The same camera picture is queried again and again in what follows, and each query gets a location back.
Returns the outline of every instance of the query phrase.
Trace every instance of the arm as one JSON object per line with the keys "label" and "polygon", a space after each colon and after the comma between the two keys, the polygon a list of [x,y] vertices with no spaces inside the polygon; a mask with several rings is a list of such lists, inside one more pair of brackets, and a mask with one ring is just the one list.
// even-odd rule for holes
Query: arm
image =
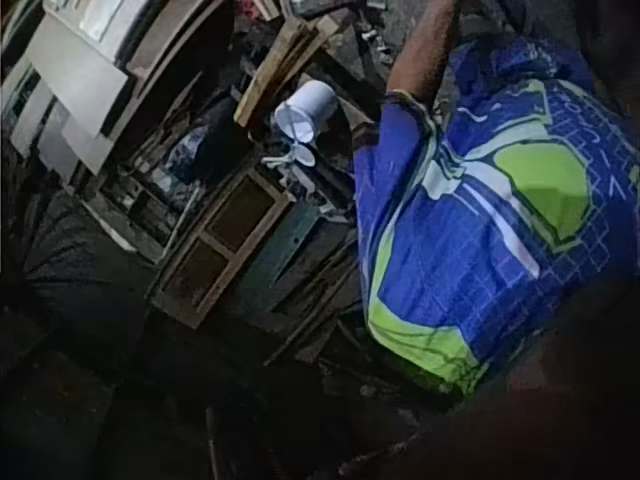
{"label": "arm", "polygon": [[427,9],[396,60],[387,91],[404,90],[431,106],[442,81],[454,27],[458,0],[427,0]]}

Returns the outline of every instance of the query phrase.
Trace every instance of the white bucket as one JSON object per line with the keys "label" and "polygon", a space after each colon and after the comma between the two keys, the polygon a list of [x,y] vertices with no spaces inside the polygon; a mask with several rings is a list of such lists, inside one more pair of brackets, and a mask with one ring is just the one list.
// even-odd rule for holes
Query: white bucket
{"label": "white bucket", "polygon": [[326,83],[310,80],[276,108],[275,121],[292,140],[311,143],[338,107],[338,97]]}

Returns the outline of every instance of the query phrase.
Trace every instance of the wooden frame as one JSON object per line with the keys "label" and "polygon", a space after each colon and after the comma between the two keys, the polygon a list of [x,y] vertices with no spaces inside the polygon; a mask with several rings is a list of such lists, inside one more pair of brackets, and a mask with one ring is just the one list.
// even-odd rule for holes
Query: wooden frame
{"label": "wooden frame", "polygon": [[[238,192],[247,180],[254,186],[258,186],[273,203],[266,209],[266,213],[253,226],[239,247],[225,245],[224,241],[211,234],[212,225],[214,225],[215,219],[219,218],[218,215],[222,214],[225,206],[231,204],[234,193]],[[244,169],[238,173],[217,196],[206,213],[202,215],[189,238],[161,273],[159,281],[150,295],[152,303],[185,325],[194,329],[198,328],[289,205],[288,197],[278,191],[254,168]],[[213,277],[212,283],[204,290],[189,292],[190,300],[178,298],[175,292],[172,292],[172,285],[181,282],[181,278],[183,278],[181,274],[187,276],[185,272],[187,272],[190,262],[193,266],[192,259],[196,251],[199,250],[198,253],[203,253],[206,249],[209,249],[208,254],[211,260],[208,266],[210,269],[218,268],[219,272],[217,274],[209,272]]]}

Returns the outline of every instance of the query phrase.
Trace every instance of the blue jersey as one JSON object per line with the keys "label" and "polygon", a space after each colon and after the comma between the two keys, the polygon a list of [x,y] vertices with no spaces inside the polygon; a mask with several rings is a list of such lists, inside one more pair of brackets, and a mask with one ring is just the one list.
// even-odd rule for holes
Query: blue jersey
{"label": "blue jersey", "polygon": [[640,157],[577,53],[522,38],[452,54],[446,129],[402,92],[355,156],[367,322],[469,392],[603,272],[639,271]]}

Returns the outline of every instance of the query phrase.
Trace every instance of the wooden cabinet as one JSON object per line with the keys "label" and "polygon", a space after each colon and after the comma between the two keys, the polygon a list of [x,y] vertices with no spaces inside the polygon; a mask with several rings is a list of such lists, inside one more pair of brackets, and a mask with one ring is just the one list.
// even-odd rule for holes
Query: wooden cabinet
{"label": "wooden cabinet", "polygon": [[257,170],[237,174],[160,274],[152,303],[198,328],[288,206]]}

